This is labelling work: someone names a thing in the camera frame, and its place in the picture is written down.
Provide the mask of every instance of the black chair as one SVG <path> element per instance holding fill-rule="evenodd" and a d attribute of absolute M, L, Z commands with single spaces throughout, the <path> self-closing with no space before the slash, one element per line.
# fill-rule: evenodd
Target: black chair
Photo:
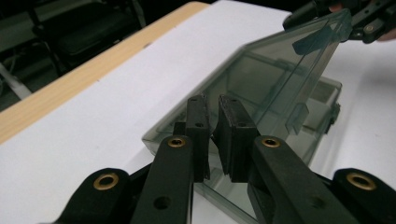
<path fill-rule="evenodd" d="M 46 20 L 40 20 L 35 10 L 54 0 L 23 1 L 34 23 L 33 32 L 46 44 L 59 74 L 85 63 L 141 29 L 132 1 L 128 14 L 114 8 L 117 1 L 123 8 L 125 1 L 113 0 L 111 4 L 89 2 Z"/>

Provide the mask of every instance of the screw hole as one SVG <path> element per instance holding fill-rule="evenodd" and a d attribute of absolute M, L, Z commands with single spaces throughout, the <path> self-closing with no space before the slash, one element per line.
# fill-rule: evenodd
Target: screw hole
<path fill-rule="evenodd" d="M 154 207 L 163 210 L 169 207 L 171 204 L 171 199 L 169 197 L 159 197 L 154 201 Z"/>
<path fill-rule="evenodd" d="M 314 208 L 324 208 L 325 202 L 318 196 L 313 196 L 310 198 L 311 206 Z"/>

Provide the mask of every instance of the white table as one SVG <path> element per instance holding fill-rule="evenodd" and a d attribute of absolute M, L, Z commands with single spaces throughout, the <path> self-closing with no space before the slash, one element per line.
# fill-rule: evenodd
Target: white table
<path fill-rule="evenodd" d="M 281 31 L 286 16 L 218 2 L 7 140 L 0 146 L 0 222 L 51 222 L 94 171 L 132 173 L 151 162 L 142 135 L 238 47 Z M 314 171 L 332 177 L 338 168 L 360 168 L 396 188 L 395 47 L 338 47 L 324 76 L 344 84 L 342 111 L 318 148 Z M 192 221 L 234 223 L 197 194 Z"/>

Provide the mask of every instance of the gray floor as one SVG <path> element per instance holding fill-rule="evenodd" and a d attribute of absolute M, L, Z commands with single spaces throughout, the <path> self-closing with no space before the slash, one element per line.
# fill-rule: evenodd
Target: gray floor
<path fill-rule="evenodd" d="M 58 78 L 47 50 L 39 43 L 16 49 L 13 55 L 4 59 L 2 63 L 31 92 L 40 90 Z M 0 111 L 3 111 L 20 99 L 6 83 L 0 85 Z"/>

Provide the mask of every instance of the bolt hole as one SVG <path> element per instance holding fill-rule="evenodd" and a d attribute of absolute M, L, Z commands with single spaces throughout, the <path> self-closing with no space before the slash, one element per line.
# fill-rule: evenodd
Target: bolt hole
<path fill-rule="evenodd" d="M 374 190 L 376 189 L 375 182 L 367 177 L 358 173 L 350 173 L 346 176 L 347 181 L 359 189 Z"/>
<path fill-rule="evenodd" d="M 186 141 L 182 138 L 171 138 L 168 140 L 169 147 L 183 147 Z"/>
<path fill-rule="evenodd" d="M 353 177 L 353 181 L 355 181 L 356 183 L 359 183 L 361 185 L 364 185 L 364 186 L 369 186 L 370 185 L 370 183 L 367 180 L 365 180 L 365 179 L 363 179 L 363 178 L 361 178 L 359 176 Z"/>
<path fill-rule="evenodd" d="M 171 204 L 171 199 L 169 197 L 159 197 L 154 201 L 154 207 L 163 210 L 169 207 Z"/>
<path fill-rule="evenodd" d="M 99 184 L 100 185 L 109 185 L 109 184 L 113 183 L 113 181 L 114 181 L 114 178 L 112 176 L 106 176 L 99 181 Z"/>
<path fill-rule="evenodd" d="M 98 190 L 114 188 L 119 183 L 119 177 L 115 173 L 100 175 L 93 182 L 93 187 Z"/>
<path fill-rule="evenodd" d="M 280 147 L 280 142 L 274 138 L 264 138 L 262 143 L 267 147 Z"/>

